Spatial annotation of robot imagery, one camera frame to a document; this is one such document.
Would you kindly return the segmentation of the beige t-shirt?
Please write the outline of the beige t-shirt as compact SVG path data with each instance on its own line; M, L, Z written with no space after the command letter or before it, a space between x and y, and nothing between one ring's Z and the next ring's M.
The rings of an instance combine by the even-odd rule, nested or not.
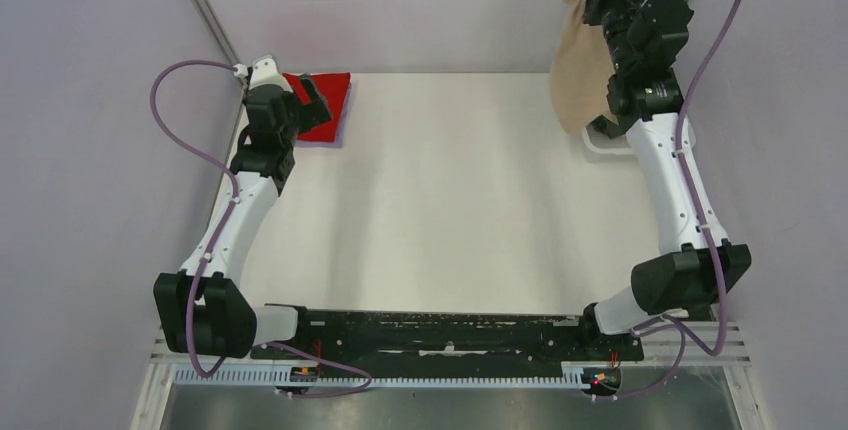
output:
M587 0L562 0L568 7L554 55L549 88L562 129L577 134L598 117L615 121L607 103L614 69L602 30L583 22Z

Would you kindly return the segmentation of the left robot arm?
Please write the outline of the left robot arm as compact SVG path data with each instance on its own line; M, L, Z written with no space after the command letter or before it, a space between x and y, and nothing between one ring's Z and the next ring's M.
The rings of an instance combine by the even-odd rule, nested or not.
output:
M239 289L247 254L294 168L299 135L332 119L311 75L284 78L294 89L266 83L248 90L248 123L229 164L225 202L182 268L154 283L165 341L175 353L243 358L276 342L297 358L313 347L314 331L298 321L297 307L254 306Z

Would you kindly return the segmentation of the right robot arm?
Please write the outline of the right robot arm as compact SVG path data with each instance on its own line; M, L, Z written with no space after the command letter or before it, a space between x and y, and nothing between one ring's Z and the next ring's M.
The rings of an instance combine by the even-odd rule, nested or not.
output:
M688 41L693 12L684 0L586 0L583 21L602 30L613 64L607 102L616 120L592 126L623 137L641 165L658 224L659 256L637 264L615 296L588 306L580 350L602 358L618 335L663 314L716 304L751 265L719 223L691 155L685 97L672 69Z

